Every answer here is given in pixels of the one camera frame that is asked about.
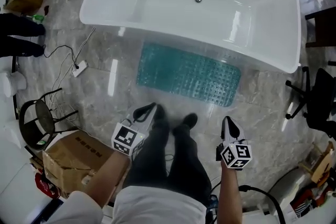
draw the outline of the dark jeans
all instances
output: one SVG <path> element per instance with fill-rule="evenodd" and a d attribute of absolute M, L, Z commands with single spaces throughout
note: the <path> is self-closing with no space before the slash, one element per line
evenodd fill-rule
<path fill-rule="evenodd" d="M 0 14 L 0 57 L 40 56 L 43 48 L 33 42 L 21 40 L 11 35 L 37 37 L 45 34 L 45 29 L 31 20 L 11 13 Z"/>
<path fill-rule="evenodd" d="M 165 188 L 187 195 L 207 206 L 211 183 L 197 157 L 197 144 L 187 125 L 174 130 L 175 156 L 167 176 L 165 146 L 169 136 L 166 120 L 154 123 L 149 137 L 136 156 L 123 187 L 145 186 Z"/>

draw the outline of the white power strip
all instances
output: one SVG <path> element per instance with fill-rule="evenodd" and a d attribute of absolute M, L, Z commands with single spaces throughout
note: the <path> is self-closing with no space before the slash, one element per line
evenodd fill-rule
<path fill-rule="evenodd" d="M 78 69 L 76 69 L 75 66 L 73 66 L 72 68 L 72 74 L 74 75 L 74 77 L 78 77 L 87 67 L 88 67 L 88 63 L 86 61 L 82 61 L 79 63 L 78 65 Z"/>

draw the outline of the bath mat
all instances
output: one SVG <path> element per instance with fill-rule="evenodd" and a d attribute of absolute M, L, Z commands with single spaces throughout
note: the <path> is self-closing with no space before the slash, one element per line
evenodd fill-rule
<path fill-rule="evenodd" d="M 240 70 L 191 52 L 145 43 L 137 84 L 181 94 L 220 106 L 230 106 Z"/>

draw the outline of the floor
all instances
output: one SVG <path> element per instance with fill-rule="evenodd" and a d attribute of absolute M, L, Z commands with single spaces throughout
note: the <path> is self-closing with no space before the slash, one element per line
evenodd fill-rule
<path fill-rule="evenodd" d="M 83 0 L 45 0 L 50 6 L 49 15 L 45 19 L 47 35 L 45 44 L 47 52 L 57 46 L 71 46 L 75 53 L 88 37 L 92 27 L 83 25 L 79 20 L 79 10 Z M 336 0 L 300 0 L 302 15 L 335 6 Z M 328 60 L 336 59 L 334 48 L 304 47 L 307 40 L 306 23 L 302 21 L 302 50 L 300 62 L 311 68 L 311 80 L 319 67 L 326 67 Z M 198 154 L 213 185 L 219 182 L 221 167 L 215 159 L 215 148 L 220 142 L 222 119 L 232 116 L 245 130 L 249 144 L 253 149 L 253 161 L 243 171 L 238 172 L 240 185 L 249 184 L 268 191 L 275 181 L 289 169 L 297 165 L 309 150 L 311 143 L 319 143 L 325 147 L 328 137 L 318 131 L 311 130 L 299 114 L 288 121 L 283 128 L 284 115 L 293 99 L 291 91 L 285 87 L 287 79 L 299 82 L 302 71 L 299 68 L 294 74 L 280 72 L 260 72 L 249 69 L 241 70 L 242 78 L 232 106 L 221 106 L 205 103 L 173 95 L 159 90 L 136 85 L 136 75 L 142 40 L 121 38 L 111 33 L 96 30 L 84 46 L 78 58 L 87 60 L 89 68 L 79 77 L 74 78 L 69 72 L 61 83 L 63 91 L 57 95 L 55 102 L 61 103 L 64 112 L 72 108 L 79 110 L 79 116 L 73 121 L 93 136 L 110 144 L 110 137 L 117 122 L 121 121 L 132 106 L 141 106 L 150 102 L 162 104 L 173 122 L 177 122 L 190 112 L 199 117 L 193 136 L 198 144 Z M 199 54 L 210 56 L 211 52 L 204 48 L 183 48 Z M 46 59 L 20 58 L 19 68 L 28 81 L 28 88 L 17 95 L 18 105 L 40 97 L 53 87 L 58 77 L 59 68 L 69 52 L 66 48 L 57 50 Z M 107 93 L 111 63 L 119 61 L 117 84 L 114 95 Z M 68 57 L 61 70 L 62 78 L 71 65 Z M 336 76 L 336 68 L 326 67 Z M 167 152 L 172 152 L 172 141 Z M 242 193 L 245 207 L 263 201 L 264 196 L 252 191 Z"/>

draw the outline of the bathtub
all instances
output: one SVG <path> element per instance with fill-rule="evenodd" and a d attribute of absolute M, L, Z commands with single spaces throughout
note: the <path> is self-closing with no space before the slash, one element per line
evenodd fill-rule
<path fill-rule="evenodd" d="M 84 0 L 80 20 L 161 43 L 211 44 L 223 61 L 262 70 L 293 73 L 299 62 L 299 0 Z"/>

